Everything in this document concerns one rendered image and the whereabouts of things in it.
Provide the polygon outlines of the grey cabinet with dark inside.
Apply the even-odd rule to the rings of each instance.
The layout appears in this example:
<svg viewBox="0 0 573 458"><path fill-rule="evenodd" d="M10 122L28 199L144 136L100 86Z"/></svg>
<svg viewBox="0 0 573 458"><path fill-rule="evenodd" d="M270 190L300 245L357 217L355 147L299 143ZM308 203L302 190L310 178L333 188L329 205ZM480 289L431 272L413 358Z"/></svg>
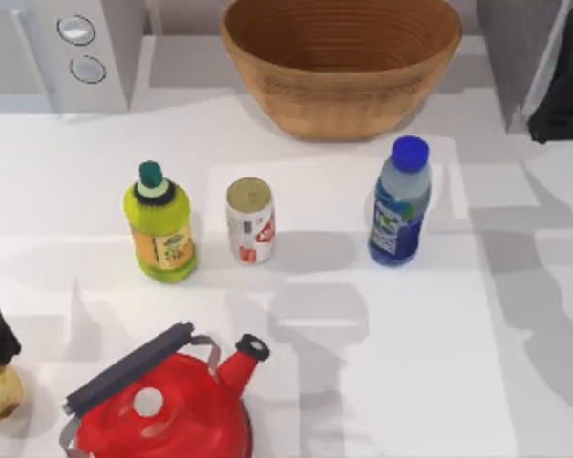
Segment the grey cabinet with dark inside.
<svg viewBox="0 0 573 458"><path fill-rule="evenodd" d="M573 140L573 0L477 0L509 134Z"/></svg>

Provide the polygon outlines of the green bottle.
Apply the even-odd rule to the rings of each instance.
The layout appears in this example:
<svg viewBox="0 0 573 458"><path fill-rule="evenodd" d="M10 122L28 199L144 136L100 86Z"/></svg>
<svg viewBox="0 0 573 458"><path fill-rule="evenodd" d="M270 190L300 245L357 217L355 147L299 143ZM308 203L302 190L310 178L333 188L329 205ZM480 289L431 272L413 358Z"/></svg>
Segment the green bottle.
<svg viewBox="0 0 573 458"><path fill-rule="evenodd" d="M166 283L189 276L197 266L190 199L157 162L139 164L138 179L123 196L123 210L142 272Z"/></svg>

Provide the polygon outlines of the pale microwave oven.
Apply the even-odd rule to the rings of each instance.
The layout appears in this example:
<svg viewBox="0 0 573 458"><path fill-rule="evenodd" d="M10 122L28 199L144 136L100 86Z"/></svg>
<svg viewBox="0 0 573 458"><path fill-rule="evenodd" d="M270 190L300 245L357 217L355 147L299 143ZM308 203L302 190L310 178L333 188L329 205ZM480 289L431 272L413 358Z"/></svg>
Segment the pale microwave oven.
<svg viewBox="0 0 573 458"><path fill-rule="evenodd" d="M95 26L87 46L62 40L56 23L81 15ZM0 0L0 114L112 114L129 110L148 25L146 0ZM99 84L70 73L89 55L106 67Z"/></svg>

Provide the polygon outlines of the red and white can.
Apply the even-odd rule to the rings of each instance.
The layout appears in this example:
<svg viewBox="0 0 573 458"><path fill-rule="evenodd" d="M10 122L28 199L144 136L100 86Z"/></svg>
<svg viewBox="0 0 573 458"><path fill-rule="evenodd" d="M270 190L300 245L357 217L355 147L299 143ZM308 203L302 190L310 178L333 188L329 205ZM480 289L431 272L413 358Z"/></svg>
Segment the red and white can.
<svg viewBox="0 0 573 458"><path fill-rule="evenodd" d="M241 177L226 191L226 221L231 252L243 264L271 257L276 222L269 185L257 177Z"/></svg>

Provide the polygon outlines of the grey round microwave knob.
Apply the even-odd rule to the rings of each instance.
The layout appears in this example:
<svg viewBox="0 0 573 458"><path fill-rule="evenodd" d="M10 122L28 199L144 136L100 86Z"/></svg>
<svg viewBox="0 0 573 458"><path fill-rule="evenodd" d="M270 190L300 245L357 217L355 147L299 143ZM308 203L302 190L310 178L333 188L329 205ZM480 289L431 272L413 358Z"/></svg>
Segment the grey round microwave knob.
<svg viewBox="0 0 573 458"><path fill-rule="evenodd" d="M69 63L69 70L77 81L87 85L99 84L107 76L105 65L99 59L89 55L72 59Z"/></svg>
<svg viewBox="0 0 573 458"><path fill-rule="evenodd" d="M62 40L74 46L87 46L96 37L93 23L81 15L58 19L56 29Z"/></svg>

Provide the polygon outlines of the brown woven basket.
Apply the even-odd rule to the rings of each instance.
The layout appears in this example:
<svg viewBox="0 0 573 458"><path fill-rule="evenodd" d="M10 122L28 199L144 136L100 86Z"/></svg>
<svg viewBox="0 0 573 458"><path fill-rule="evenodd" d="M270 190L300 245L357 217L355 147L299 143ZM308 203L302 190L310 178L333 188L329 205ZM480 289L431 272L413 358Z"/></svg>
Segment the brown woven basket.
<svg viewBox="0 0 573 458"><path fill-rule="evenodd" d="M447 0L232 0L220 37L283 132L363 140L428 96L462 38Z"/></svg>

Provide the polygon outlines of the blue bottle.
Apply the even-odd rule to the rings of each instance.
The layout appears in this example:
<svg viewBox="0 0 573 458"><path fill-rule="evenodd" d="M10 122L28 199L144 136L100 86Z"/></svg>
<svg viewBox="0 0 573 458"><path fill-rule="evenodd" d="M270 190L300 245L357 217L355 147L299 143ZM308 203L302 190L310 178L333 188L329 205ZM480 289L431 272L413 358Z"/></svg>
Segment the blue bottle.
<svg viewBox="0 0 573 458"><path fill-rule="evenodd" d="M373 260L397 266L416 254L431 199L430 147L403 135L393 143L374 188L368 247Z"/></svg>

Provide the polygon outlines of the red kettle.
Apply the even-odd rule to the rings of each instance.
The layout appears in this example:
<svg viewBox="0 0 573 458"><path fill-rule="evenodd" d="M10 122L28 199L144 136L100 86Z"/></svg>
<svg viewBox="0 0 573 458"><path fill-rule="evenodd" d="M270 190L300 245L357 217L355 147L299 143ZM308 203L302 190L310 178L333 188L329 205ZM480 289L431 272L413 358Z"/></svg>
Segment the red kettle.
<svg viewBox="0 0 573 458"><path fill-rule="evenodd" d="M253 458L242 395L270 349L245 333L223 360L177 322L66 397L64 458Z"/></svg>

